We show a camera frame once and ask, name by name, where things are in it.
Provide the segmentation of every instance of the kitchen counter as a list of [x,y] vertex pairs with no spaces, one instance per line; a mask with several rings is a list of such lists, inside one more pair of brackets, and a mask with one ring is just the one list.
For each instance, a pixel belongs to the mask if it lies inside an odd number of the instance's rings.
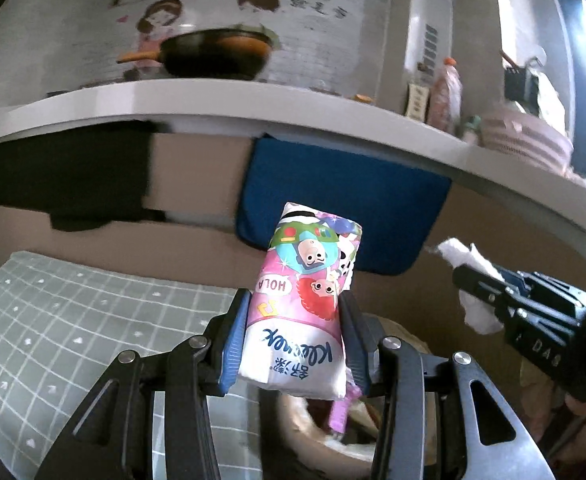
[[0,142],[145,118],[164,124],[166,132],[251,137],[268,132],[444,174],[507,205],[586,258],[585,188],[392,112],[304,89],[212,79],[82,89],[1,110]]

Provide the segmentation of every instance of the pink basket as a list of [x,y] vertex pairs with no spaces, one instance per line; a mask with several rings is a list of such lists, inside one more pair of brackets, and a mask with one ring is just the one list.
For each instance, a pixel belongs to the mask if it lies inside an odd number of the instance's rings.
[[499,108],[482,117],[481,132],[485,148],[544,170],[564,174],[571,162],[571,141],[538,117]]

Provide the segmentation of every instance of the blue cloth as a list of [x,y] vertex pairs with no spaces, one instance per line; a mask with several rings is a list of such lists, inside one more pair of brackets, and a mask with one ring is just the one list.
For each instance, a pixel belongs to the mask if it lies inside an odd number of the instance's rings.
[[286,202],[358,222],[355,268],[395,275],[416,260],[451,187],[429,171],[371,156],[262,137],[255,141],[235,229],[269,246]]

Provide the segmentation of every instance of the frying pan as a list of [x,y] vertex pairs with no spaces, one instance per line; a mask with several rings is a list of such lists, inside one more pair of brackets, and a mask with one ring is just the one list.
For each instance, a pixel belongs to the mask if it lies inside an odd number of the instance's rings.
[[177,77],[251,80],[264,68],[273,40],[262,32],[212,28],[164,40],[158,51],[129,52],[118,63],[151,59]]

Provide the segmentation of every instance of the pink packaging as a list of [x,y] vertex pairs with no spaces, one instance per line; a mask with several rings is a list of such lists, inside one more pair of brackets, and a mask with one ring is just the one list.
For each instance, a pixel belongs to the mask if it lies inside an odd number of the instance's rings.
[[287,203],[249,305],[240,375],[293,396],[341,399],[337,296],[350,288],[361,227]]

